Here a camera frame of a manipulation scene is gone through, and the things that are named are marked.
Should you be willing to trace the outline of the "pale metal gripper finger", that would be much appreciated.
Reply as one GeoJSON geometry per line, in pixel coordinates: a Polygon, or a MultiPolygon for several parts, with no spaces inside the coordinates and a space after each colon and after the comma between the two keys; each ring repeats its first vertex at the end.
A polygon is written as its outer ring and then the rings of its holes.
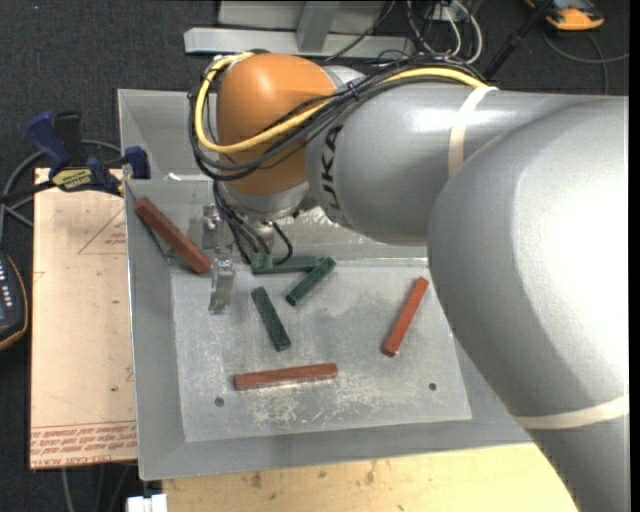
{"type": "Polygon", "coordinates": [[[211,294],[208,310],[210,314],[221,314],[231,304],[236,271],[229,258],[215,258],[211,269],[211,294]]]}
{"type": "Polygon", "coordinates": [[[223,230],[223,218],[213,204],[203,208],[202,246],[207,250],[218,250],[223,230]]]}

